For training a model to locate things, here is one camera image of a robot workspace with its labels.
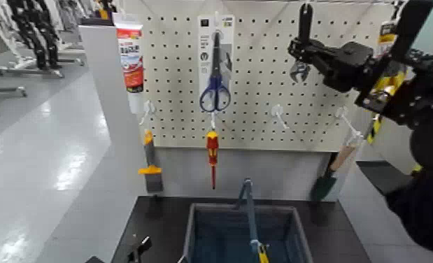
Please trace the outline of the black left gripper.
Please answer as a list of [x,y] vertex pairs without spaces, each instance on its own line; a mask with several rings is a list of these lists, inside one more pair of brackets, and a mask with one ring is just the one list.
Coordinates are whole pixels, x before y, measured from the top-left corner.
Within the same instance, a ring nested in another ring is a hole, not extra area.
[[146,236],[138,246],[135,246],[127,254],[126,263],[141,263],[141,255],[152,247],[152,241]]

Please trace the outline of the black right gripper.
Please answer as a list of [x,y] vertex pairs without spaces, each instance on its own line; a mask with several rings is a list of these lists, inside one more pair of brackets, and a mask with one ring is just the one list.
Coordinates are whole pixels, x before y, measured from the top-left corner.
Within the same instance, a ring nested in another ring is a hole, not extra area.
[[350,41],[340,48],[334,48],[330,55],[322,58],[324,44],[315,40],[310,40],[308,44],[308,38],[296,37],[290,41],[288,54],[297,61],[306,61],[308,59],[306,47],[312,65],[325,75],[323,83],[342,93],[350,91],[355,86],[364,64],[374,53],[373,48]]

